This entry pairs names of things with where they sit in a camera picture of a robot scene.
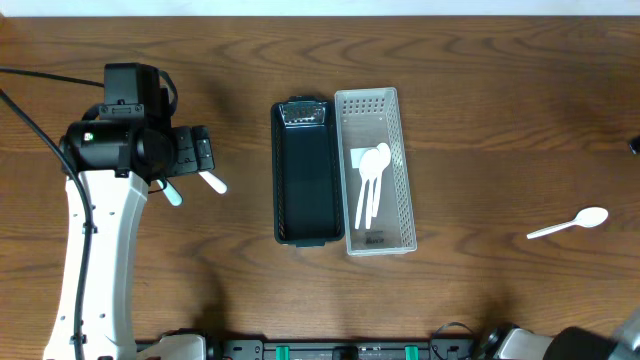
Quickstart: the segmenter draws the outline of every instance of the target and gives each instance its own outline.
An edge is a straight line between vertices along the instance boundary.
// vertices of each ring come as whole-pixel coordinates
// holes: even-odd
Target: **black plastic holder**
[[[292,97],[271,108],[275,238],[297,247],[344,236],[338,133],[333,107]]]

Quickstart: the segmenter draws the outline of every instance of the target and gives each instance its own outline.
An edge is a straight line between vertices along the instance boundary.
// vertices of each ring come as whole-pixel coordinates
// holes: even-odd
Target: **perforated basket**
[[[339,91],[335,95],[335,109],[349,255],[401,254],[416,250],[396,89]],[[391,164],[382,174],[378,215],[372,219],[371,228],[366,229],[363,210],[360,226],[356,229],[355,214],[362,186],[359,160],[367,149],[382,142],[391,148]]]

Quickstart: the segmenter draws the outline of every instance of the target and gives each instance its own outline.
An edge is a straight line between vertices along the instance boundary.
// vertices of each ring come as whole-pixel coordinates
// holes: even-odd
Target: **spoon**
[[[608,216],[609,216],[609,212],[603,208],[599,208],[599,207],[586,208],[581,210],[576,216],[576,218],[573,219],[572,221],[569,221],[564,224],[550,226],[548,228],[544,228],[536,232],[532,232],[531,234],[527,235],[527,239],[533,239],[540,236],[548,235],[574,225],[579,225],[586,228],[595,227],[602,224],[607,219]]]
[[[364,202],[364,190],[367,185],[367,181],[369,181],[369,199],[367,202],[367,219],[366,219],[366,227],[369,229],[371,227],[371,211],[373,209],[373,191],[371,190],[371,184],[373,184],[373,180],[378,175],[378,164],[380,163],[380,151],[378,149],[369,149],[367,150],[360,159],[360,178],[362,178],[362,186],[360,187],[360,196],[358,197],[358,206],[356,208],[356,223],[355,228],[358,229],[360,227],[360,218],[362,217],[362,203]]]
[[[380,151],[380,169],[378,176],[376,177],[376,183],[373,188],[373,217],[378,216],[378,207],[380,206],[380,191],[382,189],[382,172],[391,164],[391,149],[387,143],[380,143],[378,145],[378,151]]]

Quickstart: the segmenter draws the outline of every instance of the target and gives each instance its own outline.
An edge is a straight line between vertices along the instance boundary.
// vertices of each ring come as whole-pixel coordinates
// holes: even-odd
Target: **black cable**
[[[98,115],[100,115],[100,107],[102,105],[103,104],[95,104],[92,107],[90,107],[89,110],[87,110],[87,112],[85,112],[84,115],[82,115],[82,121],[97,119]]]
[[[436,330],[436,332],[434,332],[431,335],[431,348],[433,349],[433,353],[436,355],[436,357],[439,360],[446,360],[446,359],[443,358],[442,356],[440,356],[440,353],[438,353],[438,346],[434,345],[433,342],[436,340],[435,339],[436,335],[438,335],[441,331],[443,331],[443,330],[445,330],[445,329],[447,329],[449,327],[452,327],[452,326],[459,326],[459,327],[465,328],[471,333],[472,336],[474,335],[473,330],[469,329],[469,327],[467,325],[465,325],[463,323],[460,323],[460,322],[457,322],[457,321],[450,322],[448,324],[444,324],[444,325],[440,326],[440,328],[438,330]],[[471,359],[471,355],[473,355],[473,344],[469,347],[469,355],[463,356],[461,358],[458,358],[458,360],[470,360]]]
[[[13,112],[16,113],[16,115],[18,115],[18,117],[20,117],[20,119],[22,119],[22,121],[24,121],[25,124],[27,124],[33,130],[33,132],[35,132],[36,135],[38,135],[40,139],[42,139],[42,141],[44,141],[45,144],[47,144],[47,146],[49,146],[51,151],[53,151],[58,159],[60,159],[60,162],[62,162],[62,165],[64,166],[65,170],[67,170],[69,177],[71,178],[71,180],[73,180],[73,183],[78,188],[78,193],[80,194],[80,200],[82,201],[82,207],[84,208],[85,218],[85,223],[83,225],[84,247],[82,249],[82,260],[80,262],[78,289],[76,291],[76,304],[73,316],[73,346],[76,354],[76,360],[82,360],[84,358],[82,354],[82,305],[84,301],[84,289],[87,279],[87,268],[89,265],[91,235],[93,234],[93,218],[91,213],[91,206],[89,205],[89,199],[84,187],[82,186],[82,183],[80,183],[78,174],[76,173],[73,166],[69,163],[69,161],[64,157],[64,154],[62,154],[62,151],[60,151],[56,144],[51,141],[47,134],[45,134],[44,131],[42,131],[42,129],[40,129],[38,125],[36,125],[36,123],[33,122],[33,120],[31,120],[29,116],[20,109],[18,105],[16,105],[4,91],[2,91],[2,89],[0,89],[0,99],[2,99],[7,104],[7,106],[9,106],[9,108],[13,110]]]
[[[76,84],[104,87],[104,84],[99,83],[99,82],[95,82],[95,81],[76,79],[76,78],[70,78],[70,77],[67,77],[67,76],[53,75],[53,74],[47,74],[47,73],[41,73],[41,72],[38,72],[38,71],[13,69],[13,68],[8,68],[8,67],[4,67],[4,66],[0,66],[0,73],[34,76],[34,77],[41,77],[41,78],[45,78],[45,79],[51,79],[51,80],[60,80],[60,81],[72,82],[72,83],[76,83]]]
[[[160,77],[164,79],[164,81],[169,86],[169,90],[171,90],[171,92],[173,93],[173,100],[171,101],[171,104],[169,104],[169,106],[171,107],[170,116],[173,116],[173,114],[176,113],[176,110],[178,110],[178,89],[176,88],[176,85],[173,83],[173,81],[171,81],[171,77],[169,77],[169,74],[166,71],[158,69],[158,75],[160,75]]]
[[[169,186],[169,180],[167,180],[166,176],[160,175],[160,179],[158,179],[158,180],[162,181],[162,189],[149,191],[149,195],[155,194],[155,193],[160,192],[160,191],[165,191],[167,189],[167,187]]]

